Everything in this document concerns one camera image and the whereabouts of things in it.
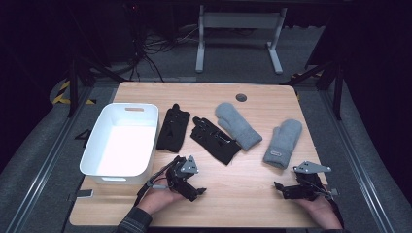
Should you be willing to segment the black tripod stand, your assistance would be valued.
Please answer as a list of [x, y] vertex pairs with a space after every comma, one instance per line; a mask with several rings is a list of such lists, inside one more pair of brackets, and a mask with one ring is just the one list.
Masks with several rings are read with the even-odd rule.
[[294, 86], [301, 83], [310, 77], [315, 77], [320, 74], [316, 82], [318, 90], [326, 91], [332, 83], [334, 83], [332, 110], [337, 120], [341, 119], [341, 99], [343, 90], [343, 67], [340, 63], [330, 61], [322, 65], [315, 66], [303, 74], [296, 74], [289, 81], [281, 83], [281, 85]]
[[82, 56], [75, 56], [70, 65], [69, 65], [69, 89], [70, 89], [70, 110], [69, 110], [69, 117], [72, 117], [75, 112], [80, 107], [80, 97], [79, 97], [79, 85], [78, 81], [85, 87], [93, 87], [95, 84], [95, 78], [90, 72], [90, 68], [93, 68], [106, 77], [109, 77], [111, 80], [122, 83], [124, 82], [124, 78], [119, 76], [118, 74], [110, 71], [109, 69], [105, 68], [103, 65], [100, 65], [92, 60], [82, 57]]

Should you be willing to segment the person's left hand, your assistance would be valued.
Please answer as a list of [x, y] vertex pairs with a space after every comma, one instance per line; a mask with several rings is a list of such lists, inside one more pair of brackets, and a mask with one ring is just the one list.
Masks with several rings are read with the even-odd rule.
[[170, 189], [150, 189], [137, 204], [137, 208], [149, 215], [153, 215], [169, 205], [184, 199], [184, 196]]

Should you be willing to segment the black glove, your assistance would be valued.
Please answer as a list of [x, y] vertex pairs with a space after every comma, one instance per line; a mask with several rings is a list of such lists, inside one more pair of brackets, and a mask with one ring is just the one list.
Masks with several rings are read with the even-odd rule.
[[241, 150], [235, 140], [207, 118], [195, 116], [192, 121], [194, 123], [190, 134], [192, 139], [222, 164], [228, 165], [234, 155]]
[[175, 103], [166, 112], [156, 148], [158, 150], [179, 152], [186, 136], [189, 118], [190, 113], [182, 111], [180, 105]]

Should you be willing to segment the aluminium floor rail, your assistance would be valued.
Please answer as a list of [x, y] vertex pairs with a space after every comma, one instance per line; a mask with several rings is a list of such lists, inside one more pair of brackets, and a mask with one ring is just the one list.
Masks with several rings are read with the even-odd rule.
[[380, 233], [394, 233], [393, 226], [388, 219], [388, 216], [382, 206], [382, 203], [377, 195], [377, 191], [374, 183], [372, 182], [370, 176], [367, 174], [365, 168], [361, 164], [358, 158], [357, 151], [349, 137], [349, 134], [345, 128], [345, 125], [341, 120], [337, 118], [333, 110], [333, 104], [331, 97], [326, 91], [319, 92], [320, 98], [329, 117], [331, 118], [332, 124], [337, 131], [339, 138], [343, 144], [345, 150], [345, 156], [350, 164], [350, 167], [354, 173], [354, 176], [359, 184], [362, 196], [371, 212]]
[[85, 87], [78, 96], [78, 106], [69, 112], [69, 117], [65, 118], [63, 125], [55, 138], [47, 157], [45, 158], [39, 172], [31, 182], [28, 191], [21, 201], [13, 219], [11, 220], [5, 233], [20, 233], [24, 224], [27, 222], [37, 200], [39, 199], [51, 173], [56, 161], [62, 153], [69, 132], [73, 128], [81, 110], [86, 104], [86, 100], [92, 92], [92, 87]]

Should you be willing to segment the yellow black hazard tape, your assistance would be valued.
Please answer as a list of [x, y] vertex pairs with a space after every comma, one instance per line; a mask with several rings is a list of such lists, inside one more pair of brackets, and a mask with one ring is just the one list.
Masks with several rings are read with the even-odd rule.
[[70, 86], [70, 82], [69, 81], [65, 81], [59, 91], [56, 93], [56, 96], [53, 98], [53, 100], [51, 101], [53, 104], [70, 104], [71, 100], [69, 98], [65, 98], [64, 94], [66, 92], [66, 90], [69, 88]]

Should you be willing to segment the white plastic bin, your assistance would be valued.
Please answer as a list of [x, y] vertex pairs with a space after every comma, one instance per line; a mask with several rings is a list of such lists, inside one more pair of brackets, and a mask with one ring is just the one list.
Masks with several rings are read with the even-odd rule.
[[108, 104], [88, 138], [80, 171], [97, 183], [145, 183], [152, 173], [158, 120], [153, 104]]

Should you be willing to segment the person's right hand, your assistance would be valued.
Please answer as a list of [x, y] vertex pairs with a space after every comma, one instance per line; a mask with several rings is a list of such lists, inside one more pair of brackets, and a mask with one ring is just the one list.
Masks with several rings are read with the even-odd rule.
[[319, 196], [314, 201], [295, 199], [294, 203], [302, 207], [322, 229], [342, 229], [342, 224], [325, 197]]

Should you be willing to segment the grey metal desk frame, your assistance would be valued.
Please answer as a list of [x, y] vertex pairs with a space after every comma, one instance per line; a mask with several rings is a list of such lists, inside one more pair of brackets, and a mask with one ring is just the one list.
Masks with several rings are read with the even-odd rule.
[[287, 8], [282, 8], [277, 13], [218, 13], [207, 12], [204, 5], [199, 6], [198, 16], [198, 47], [195, 62], [195, 72], [202, 73], [205, 57], [204, 31], [206, 28], [225, 29], [272, 29], [273, 39], [266, 43], [272, 66], [276, 74], [283, 73], [276, 48], [287, 15]]

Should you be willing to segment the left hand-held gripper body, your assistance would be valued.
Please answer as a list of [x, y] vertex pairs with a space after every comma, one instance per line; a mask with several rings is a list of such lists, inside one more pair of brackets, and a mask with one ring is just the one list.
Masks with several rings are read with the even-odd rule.
[[177, 156], [166, 171], [168, 186], [181, 195], [197, 195], [198, 190], [188, 183], [188, 179], [198, 173], [193, 156]]

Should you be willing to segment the plain grey mitten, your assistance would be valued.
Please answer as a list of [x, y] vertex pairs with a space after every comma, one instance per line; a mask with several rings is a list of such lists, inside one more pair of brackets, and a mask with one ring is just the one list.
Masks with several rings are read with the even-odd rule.
[[221, 103], [215, 110], [218, 125], [223, 128], [243, 150], [258, 144], [262, 137], [245, 120], [231, 103]]

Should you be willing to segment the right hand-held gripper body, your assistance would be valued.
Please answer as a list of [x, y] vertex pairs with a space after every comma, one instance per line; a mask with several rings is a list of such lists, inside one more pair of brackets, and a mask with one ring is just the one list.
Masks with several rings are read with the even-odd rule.
[[316, 199], [318, 196], [329, 196], [329, 192], [321, 182], [319, 173], [331, 171], [328, 166], [323, 166], [310, 161], [303, 161], [293, 168], [298, 186], [292, 191], [292, 199]]

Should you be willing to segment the grey mitten with label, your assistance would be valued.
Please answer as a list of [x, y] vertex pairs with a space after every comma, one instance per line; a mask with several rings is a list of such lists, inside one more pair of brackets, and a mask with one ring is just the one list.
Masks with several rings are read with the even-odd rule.
[[287, 119], [275, 127], [263, 161], [276, 168], [287, 169], [301, 132], [302, 124], [295, 119]]

